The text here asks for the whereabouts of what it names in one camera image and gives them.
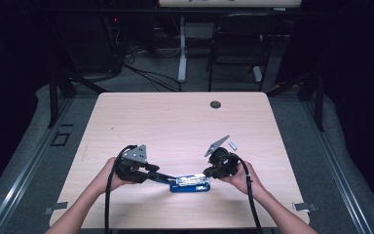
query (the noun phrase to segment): light wood tabletop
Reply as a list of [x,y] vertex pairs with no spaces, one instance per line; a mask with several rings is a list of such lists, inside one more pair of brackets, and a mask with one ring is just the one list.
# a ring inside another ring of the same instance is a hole
[[[219,108],[210,103],[219,101]],[[302,196],[272,108],[263,93],[106,93],[99,96],[58,202],[68,208],[105,162],[130,144],[145,144],[150,164],[170,176],[200,174],[211,164],[212,143],[250,162],[265,187],[289,210]],[[238,149],[234,151],[229,142]],[[211,189],[170,193],[168,185],[146,180],[111,193],[110,227],[117,229],[195,229],[255,227],[246,195],[210,179]],[[103,228],[104,196],[91,208],[83,228]],[[56,210],[52,225],[66,211]],[[276,226],[256,203],[261,225]]]
[[298,8],[301,0],[160,0],[161,7],[173,8]]

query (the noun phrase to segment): gray carpet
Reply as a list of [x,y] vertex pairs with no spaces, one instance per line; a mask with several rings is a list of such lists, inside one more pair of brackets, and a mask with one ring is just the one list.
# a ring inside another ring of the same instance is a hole
[[[273,52],[264,91],[274,88],[275,72],[280,64],[284,46],[285,43],[278,44]],[[200,47],[200,42],[195,42],[190,47],[187,81],[182,85],[184,91],[206,90],[206,52],[206,47]],[[178,56],[165,57],[160,54],[151,56],[140,53],[135,56],[132,65],[139,69],[176,77]],[[112,92],[157,92],[157,89],[148,80],[126,68],[117,77],[97,82],[97,84]],[[8,221],[3,223],[3,227],[0,229],[3,230],[3,233],[43,233],[48,228],[50,216],[43,215],[42,212],[57,200],[96,100],[96,94],[93,91],[80,84],[75,84],[75,87],[79,95],[71,102],[63,97],[59,98],[65,100],[65,106],[70,107],[55,129],[55,132],[68,133],[70,137],[65,146],[50,146],[51,139],[46,142],[42,149],[43,158],[39,162],[38,170],[34,173],[33,179],[30,180],[14,212],[9,214]],[[304,200],[318,206],[318,211],[310,214],[311,225],[319,233],[356,233],[352,218],[334,182],[334,177],[329,171],[328,163],[325,160],[325,151],[314,131],[315,126],[309,121],[311,114],[304,108],[304,103],[299,102],[294,96],[295,91],[297,91],[297,88],[288,91],[284,97],[270,98],[270,102]],[[35,155],[36,151],[39,151],[41,139],[47,135],[46,127],[49,124],[50,116],[48,87],[40,90],[37,96],[39,97],[39,106],[31,126],[25,133],[19,149],[0,179],[0,207],[24,165]],[[340,130],[332,102],[328,98],[325,99],[323,116],[325,134],[359,203],[362,204],[364,214],[374,232],[374,195],[346,152],[343,133]],[[102,232],[103,230],[82,231],[82,233]],[[219,230],[213,230],[212,232],[221,233]],[[227,232],[249,233],[250,231],[230,230]]]

